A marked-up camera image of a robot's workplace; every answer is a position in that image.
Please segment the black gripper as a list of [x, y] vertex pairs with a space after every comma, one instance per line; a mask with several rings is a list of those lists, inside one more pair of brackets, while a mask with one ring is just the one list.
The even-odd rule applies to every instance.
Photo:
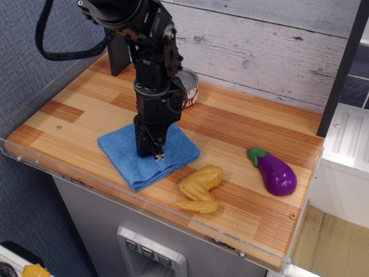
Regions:
[[170, 126], [181, 118], [185, 93], [170, 83], [165, 83], [160, 89], [148, 89], [135, 83], [134, 90], [138, 112], [134, 117], [137, 155], [163, 160], [167, 133]]

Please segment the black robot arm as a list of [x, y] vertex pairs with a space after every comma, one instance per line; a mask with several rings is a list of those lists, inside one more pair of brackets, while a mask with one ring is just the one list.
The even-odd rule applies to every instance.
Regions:
[[137, 153], [163, 160], [168, 129], [187, 102], [177, 76], [183, 57], [172, 16], [159, 1], [79, 1], [78, 6], [95, 24], [125, 38], [136, 73]]

